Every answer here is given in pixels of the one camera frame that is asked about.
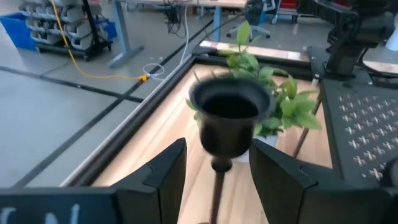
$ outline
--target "desk leg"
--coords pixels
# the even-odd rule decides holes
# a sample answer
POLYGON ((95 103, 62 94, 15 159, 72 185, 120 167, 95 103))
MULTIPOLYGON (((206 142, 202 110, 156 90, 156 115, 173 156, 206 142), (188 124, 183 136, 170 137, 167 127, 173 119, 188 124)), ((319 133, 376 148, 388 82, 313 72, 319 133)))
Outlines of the desk leg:
MULTIPOLYGON (((216 6, 216 9, 214 10, 213 29, 218 29, 220 25, 221 25, 221 7, 216 6)), ((213 41, 219 42, 220 34, 221 34, 221 29, 216 30, 213 33, 213 41)))
POLYGON ((116 32, 118 33, 119 43, 122 52, 108 62, 108 67, 113 68, 122 65, 124 62, 128 61, 130 58, 135 56, 140 50, 144 49, 143 46, 130 48, 129 36, 126 30, 126 22, 124 21, 123 8, 121 2, 117 0, 112 0, 113 14, 116 18, 116 32))

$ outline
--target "perforated metal plate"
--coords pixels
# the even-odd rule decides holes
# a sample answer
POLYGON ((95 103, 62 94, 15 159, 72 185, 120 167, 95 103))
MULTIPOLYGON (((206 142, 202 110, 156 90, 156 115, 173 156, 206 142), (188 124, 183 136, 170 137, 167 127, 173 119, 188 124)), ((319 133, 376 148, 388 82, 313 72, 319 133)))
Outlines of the perforated metal plate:
POLYGON ((324 80, 333 167, 356 187, 378 187, 398 156, 398 91, 324 80))

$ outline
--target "gray floor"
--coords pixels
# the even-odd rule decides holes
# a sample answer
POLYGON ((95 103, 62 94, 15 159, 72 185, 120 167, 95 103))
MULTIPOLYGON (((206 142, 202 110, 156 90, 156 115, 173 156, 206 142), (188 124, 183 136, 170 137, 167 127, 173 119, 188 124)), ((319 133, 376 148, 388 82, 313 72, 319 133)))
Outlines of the gray floor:
MULTIPOLYGON (((0 15, 16 11, 17 5, 15 1, 0 0, 0 15)), ((103 7, 104 15, 112 19, 109 6, 103 7)), ((112 52, 105 51, 90 62, 79 60, 78 64, 84 71, 99 76, 117 74, 136 77, 143 73, 142 67, 145 64, 160 62, 185 41, 168 35, 161 13, 126 12, 125 18, 131 44, 142 44, 145 49, 122 67, 109 69, 106 62, 119 53, 119 43, 115 40, 112 52)), ((204 23, 210 19, 211 16, 206 16, 204 23)), ((226 38, 225 33, 238 23, 239 20, 221 29, 221 41, 234 42, 233 38, 226 38)), ((191 35, 202 28, 201 21, 193 16, 188 18, 188 24, 191 35)), ((331 26, 317 19, 302 19, 296 25, 281 19, 277 25, 265 24, 264 27, 272 31, 272 37, 261 39, 253 45, 296 51, 303 51, 308 45, 327 47, 326 37, 331 29, 331 26)), ((188 52, 204 36, 205 33, 202 32, 194 39, 188 46, 188 52)), ((84 129, 88 122, 116 100, 112 96, 18 74, 56 78, 120 94, 128 91, 136 81, 85 77, 76 71, 66 56, 18 50, 1 25, 0 40, 0 187, 10 187, 33 168, 40 166, 42 160, 56 149, 62 149, 65 141, 84 129)), ((161 78, 166 77, 179 64, 181 56, 182 51, 164 65, 165 73, 161 78)), ((380 47, 368 53, 366 58, 394 62, 398 54, 380 47)), ((159 83, 158 80, 149 80, 132 92, 131 96, 145 98, 159 83)), ((43 172, 25 179, 26 184, 29 187, 60 185, 137 106, 138 103, 122 101, 82 137, 72 142, 62 156, 43 172)))

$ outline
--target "office chair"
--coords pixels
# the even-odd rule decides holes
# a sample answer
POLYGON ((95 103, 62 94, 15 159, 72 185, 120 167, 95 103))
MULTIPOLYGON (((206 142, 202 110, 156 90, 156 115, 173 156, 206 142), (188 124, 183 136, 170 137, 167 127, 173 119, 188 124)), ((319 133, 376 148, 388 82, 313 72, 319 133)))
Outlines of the office chair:
MULTIPOLYGON (((250 25, 250 39, 253 39, 253 31, 257 31, 266 35, 266 38, 271 37, 271 32, 259 26, 261 14, 263 12, 271 11, 276 9, 275 0, 249 0, 248 4, 244 8, 244 18, 249 22, 250 25)), ((227 37, 231 37, 231 34, 237 32, 239 26, 233 27, 226 34, 227 37)))

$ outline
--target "white cable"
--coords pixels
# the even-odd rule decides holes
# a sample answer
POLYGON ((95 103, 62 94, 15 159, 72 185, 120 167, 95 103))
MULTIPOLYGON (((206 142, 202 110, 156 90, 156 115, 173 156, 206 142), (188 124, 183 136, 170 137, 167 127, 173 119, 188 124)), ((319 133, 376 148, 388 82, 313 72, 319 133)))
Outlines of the white cable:
POLYGON ((145 74, 147 74, 148 77, 151 77, 151 78, 156 79, 156 80, 159 80, 159 81, 163 81, 163 79, 157 78, 159 75, 163 74, 164 71, 165 71, 164 67, 163 67, 161 64, 158 64, 158 63, 149 63, 149 64, 143 66, 142 71, 143 71, 145 74), (153 66, 158 66, 158 67, 160 67, 160 72, 157 72, 157 73, 155 73, 155 74, 151 74, 151 73, 149 73, 149 72, 147 72, 147 71, 145 70, 145 68, 147 68, 148 66, 152 66, 152 65, 153 65, 153 66))
POLYGON ((185 7, 185 15, 184 15, 185 32, 187 33, 187 41, 185 43, 185 48, 184 48, 184 51, 183 51, 182 56, 181 56, 180 64, 184 60, 184 56, 185 56, 185 53, 187 53, 187 48, 188 48, 188 43, 189 43, 189 31, 188 31, 189 29, 188 29, 188 22, 187 22, 187 9, 188 9, 188 6, 185 7))
MULTIPOLYGON (((185 54, 187 53, 187 48, 188 48, 188 44, 189 44, 189 31, 188 31, 189 29, 188 29, 188 22, 187 22, 187 9, 188 9, 188 7, 185 7, 185 12, 184 12, 185 32, 187 33, 187 34, 186 34, 186 36, 187 36, 187 41, 186 41, 186 43, 185 43, 184 51, 183 51, 182 56, 181 56, 180 64, 184 61, 184 57, 185 57, 185 54)), ((155 79, 155 80, 163 81, 163 79, 157 78, 157 77, 158 77, 159 75, 163 74, 163 73, 165 72, 165 69, 164 69, 163 66, 161 66, 161 65, 158 64, 158 63, 149 63, 149 64, 147 64, 147 65, 144 65, 143 68, 142 68, 142 71, 143 71, 145 74, 147 74, 148 77, 151 77, 151 78, 153 78, 153 79, 155 79), (147 71, 146 71, 146 68, 147 68, 148 66, 151 66, 151 65, 159 66, 159 67, 160 67, 160 72, 157 72, 157 73, 155 73, 155 74, 151 74, 151 73, 147 72, 147 71)))

